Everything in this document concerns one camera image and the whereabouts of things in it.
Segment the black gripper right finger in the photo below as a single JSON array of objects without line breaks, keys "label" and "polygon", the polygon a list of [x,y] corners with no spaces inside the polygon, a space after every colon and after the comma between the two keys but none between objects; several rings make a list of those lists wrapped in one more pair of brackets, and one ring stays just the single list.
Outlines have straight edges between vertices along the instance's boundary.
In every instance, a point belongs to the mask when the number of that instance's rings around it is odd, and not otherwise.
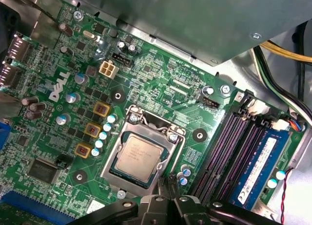
[{"label": "black gripper right finger", "polygon": [[180,193],[178,179],[168,176],[169,215],[175,225],[278,225],[279,222],[231,203],[214,200],[203,206],[197,197]]}]

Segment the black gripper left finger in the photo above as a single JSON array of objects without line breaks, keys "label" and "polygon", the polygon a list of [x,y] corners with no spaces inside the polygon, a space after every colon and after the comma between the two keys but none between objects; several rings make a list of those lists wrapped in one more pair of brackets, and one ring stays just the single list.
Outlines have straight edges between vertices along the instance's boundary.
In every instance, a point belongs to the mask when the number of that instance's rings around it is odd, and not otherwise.
[{"label": "black gripper left finger", "polygon": [[167,225],[172,200],[176,196],[176,178],[160,178],[157,194],[147,195],[139,203],[115,202],[90,213],[90,225]]}]

